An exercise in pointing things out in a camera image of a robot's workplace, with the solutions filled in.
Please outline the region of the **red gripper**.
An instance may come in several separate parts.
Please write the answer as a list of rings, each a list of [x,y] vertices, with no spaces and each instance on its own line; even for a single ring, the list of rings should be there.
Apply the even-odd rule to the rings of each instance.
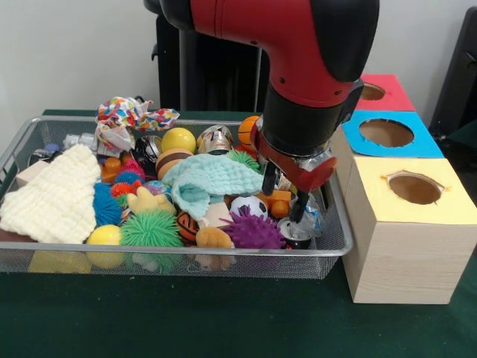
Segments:
[[[265,196],[271,196],[279,172],[283,173],[300,191],[291,202],[290,212],[291,220],[300,222],[309,200],[308,192],[322,186],[333,175],[337,158],[328,148],[315,157],[294,157],[282,153],[266,140],[262,124],[263,118],[259,118],[250,131],[250,142],[265,161],[262,192]]]

